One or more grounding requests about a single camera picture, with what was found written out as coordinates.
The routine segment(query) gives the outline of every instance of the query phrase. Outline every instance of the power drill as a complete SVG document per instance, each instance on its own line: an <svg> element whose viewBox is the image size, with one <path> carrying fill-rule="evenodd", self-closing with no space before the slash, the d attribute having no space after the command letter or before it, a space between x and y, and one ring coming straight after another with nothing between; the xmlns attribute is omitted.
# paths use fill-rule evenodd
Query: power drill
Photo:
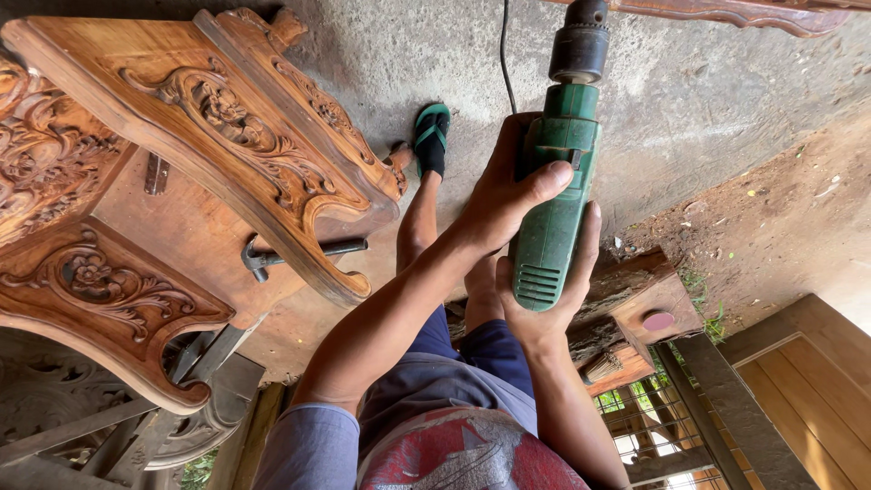
<svg viewBox="0 0 871 490"><path fill-rule="evenodd" d="M594 119L602 78L608 30L608 4L603 0L575 0L565 12L550 55L550 79L544 114L532 122L517 159L520 181L555 160L574 169L571 184L556 198L539 204L523 218L512 240L514 297L527 310L544 311L557 303L590 194L601 125Z"/></svg>

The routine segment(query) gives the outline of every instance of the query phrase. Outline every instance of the metal grille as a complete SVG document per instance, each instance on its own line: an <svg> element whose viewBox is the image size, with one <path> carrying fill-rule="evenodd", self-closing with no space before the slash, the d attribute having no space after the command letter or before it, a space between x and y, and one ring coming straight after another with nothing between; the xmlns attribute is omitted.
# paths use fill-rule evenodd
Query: metal grille
<svg viewBox="0 0 871 490"><path fill-rule="evenodd" d="M611 431L620 459L626 464L704 445L663 372L606 391L594 401ZM637 488L728 490L716 469L672 476Z"/></svg>

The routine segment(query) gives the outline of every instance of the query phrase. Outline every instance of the navy blue shorts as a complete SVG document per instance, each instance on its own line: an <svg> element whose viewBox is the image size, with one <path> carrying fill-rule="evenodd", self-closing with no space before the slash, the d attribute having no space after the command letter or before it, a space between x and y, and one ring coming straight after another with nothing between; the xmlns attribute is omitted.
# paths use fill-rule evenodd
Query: navy blue shorts
<svg viewBox="0 0 871 490"><path fill-rule="evenodd" d="M472 330L460 342L457 352L450 345L448 318L440 304L427 318L408 352L436 354L475 366L535 399L526 356L504 320L489 320Z"/></svg>

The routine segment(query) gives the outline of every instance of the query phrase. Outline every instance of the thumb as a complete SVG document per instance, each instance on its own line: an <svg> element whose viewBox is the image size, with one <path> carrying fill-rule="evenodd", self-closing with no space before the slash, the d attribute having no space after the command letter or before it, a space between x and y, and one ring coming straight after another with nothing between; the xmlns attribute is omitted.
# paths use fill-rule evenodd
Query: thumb
<svg viewBox="0 0 871 490"><path fill-rule="evenodd" d="M496 293L499 295L499 300L502 301L503 308L509 308L514 299L514 264L511 259L502 256L496 262Z"/></svg>
<svg viewBox="0 0 871 490"><path fill-rule="evenodd" d="M530 208L549 201L569 186L574 172L565 160L551 162L520 181L520 200Z"/></svg>

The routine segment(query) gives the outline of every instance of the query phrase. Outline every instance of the power cord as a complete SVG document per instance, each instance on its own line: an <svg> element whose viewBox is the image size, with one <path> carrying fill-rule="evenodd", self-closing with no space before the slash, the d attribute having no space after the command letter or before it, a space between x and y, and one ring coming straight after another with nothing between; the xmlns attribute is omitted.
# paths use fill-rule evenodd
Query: power cord
<svg viewBox="0 0 871 490"><path fill-rule="evenodd" d="M505 31L508 30L508 0L505 0L505 8L502 15L502 40L499 41L499 62L502 64L502 76L505 78L505 88L508 89L508 98L511 100L511 113L517 114L517 104L514 102L514 91L511 90L511 78L508 76L508 66L505 64Z"/></svg>

